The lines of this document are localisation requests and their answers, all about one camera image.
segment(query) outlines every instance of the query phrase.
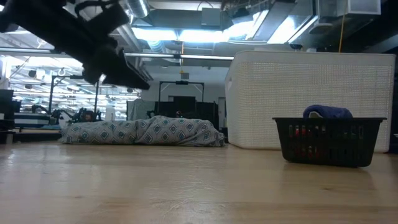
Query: ceiling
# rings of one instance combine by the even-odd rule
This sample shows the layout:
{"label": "ceiling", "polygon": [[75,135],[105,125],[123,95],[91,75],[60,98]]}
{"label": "ceiling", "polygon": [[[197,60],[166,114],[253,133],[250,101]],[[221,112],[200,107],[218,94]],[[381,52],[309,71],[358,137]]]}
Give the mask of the ceiling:
{"label": "ceiling", "polygon": [[[134,1],[122,2],[128,14],[134,12]],[[338,2],[339,0],[147,0],[149,14],[142,19],[134,18],[131,24],[118,28],[111,36],[127,52],[234,56],[243,50],[294,51],[289,44],[300,44],[303,50],[319,49],[337,45],[340,40],[343,16],[338,14],[341,9],[337,6]],[[239,10],[243,8],[246,11],[242,14]],[[73,13],[72,5],[65,9]],[[90,19],[100,12],[100,8],[88,8],[83,11],[82,16]],[[343,37],[351,36],[375,17],[377,16],[348,12]],[[319,24],[328,24],[327,29],[310,33]],[[200,32],[188,35],[190,30]],[[182,44],[175,39],[185,41]],[[23,28],[0,34],[0,47],[53,48]],[[17,98],[26,103],[26,110],[32,103],[48,106],[51,75],[81,75],[82,71],[81,63],[72,58],[28,55],[5,55],[3,58],[5,57],[12,67],[10,88],[17,91]],[[182,66],[185,72],[190,73],[192,82],[222,83],[231,63],[161,58],[139,58],[137,63],[136,58],[128,59],[132,64],[145,68],[154,82],[179,80]],[[30,77],[30,70],[37,70],[38,75],[35,78]],[[68,78],[58,78],[55,81],[59,84],[54,89],[56,94],[53,108],[77,110],[84,106],[93,110],[94,99],[91,99],[91,95],[95,94],[94,86],[83,80]],[[27,89],[26,84],[31,84],[32,88]],[[79,85],[79,90],[71,90],[70,86],[73,85]],[[99,93],[99,109],[104,111],[107,106],[115,106],[119,111],[119,118],[125,116],[126,100],[133,100],[140,95],[138,90],[128,93],[126,88],[106,85],[101,85]]]}

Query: air duct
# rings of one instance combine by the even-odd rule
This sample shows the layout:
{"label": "air duct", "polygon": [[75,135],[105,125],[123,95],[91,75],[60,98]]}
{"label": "air duct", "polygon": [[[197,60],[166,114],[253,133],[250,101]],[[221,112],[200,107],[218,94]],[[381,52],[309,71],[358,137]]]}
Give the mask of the air duct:
{"label": "air duct", "polygon": [[148,16],[150,9],[147,0],[127,0],[127,3],[134,17],[144,18]]}
{"label": "air duct", "polygon": [[[157,53],[157,54],[169,54],[170,50],[168,51],[163,43],[163,41],[161,40],[156,40],[156,41],[147,41],[151,51],[153,51],[153,53]],[[167,60],[169,62],[172,63],[180,63],[180,59],[174,59],[174,58],[164,58],[164,60]]]}

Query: white wall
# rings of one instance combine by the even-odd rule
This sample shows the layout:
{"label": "white wall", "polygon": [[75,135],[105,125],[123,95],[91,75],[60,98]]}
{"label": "white wall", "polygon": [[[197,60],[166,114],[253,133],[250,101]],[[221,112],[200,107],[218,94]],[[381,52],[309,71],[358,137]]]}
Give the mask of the white wall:
{"label": "white wall", "polygon": [[[162,89],[167,86],[167,83],[162,84]],[[169,96],[194,96],[197,101],[201,102],[201,92],[193,85],[176,85],[170,84],[160,96],[161,101],[168,101]],[[204,100],[207,103],[216,102],[218,98],[225,97],[225,88],[222,84],[205,84]],[[157,101],[159,98],[159,83],[151,83],[149,90],[142,91],[143,100]]]}

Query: black plastic basket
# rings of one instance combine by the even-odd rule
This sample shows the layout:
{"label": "black plastic basket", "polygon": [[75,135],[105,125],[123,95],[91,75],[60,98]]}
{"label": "black plastic basket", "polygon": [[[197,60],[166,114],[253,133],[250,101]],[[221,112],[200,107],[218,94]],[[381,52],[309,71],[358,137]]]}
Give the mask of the black plastic basket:
{"label": "black plastic basket", "polygon": [[385,118],[274,118],[283,157],[290,162],[366,167]]}

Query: white mesh cabinet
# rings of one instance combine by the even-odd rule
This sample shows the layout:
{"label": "white mesh cabinet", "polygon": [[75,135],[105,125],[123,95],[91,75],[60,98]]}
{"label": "white mesh cabinet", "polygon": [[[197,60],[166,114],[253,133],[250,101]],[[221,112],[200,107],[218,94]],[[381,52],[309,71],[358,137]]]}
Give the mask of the white mesh cabinet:
{"label": "white mesh cabinet", "polygon": [[385,117],[376,152],[391,128],[395,55],[240,52],[225,79],[228,140],[248,149],[280,149],[274,117],[302,117],[310,105]]}

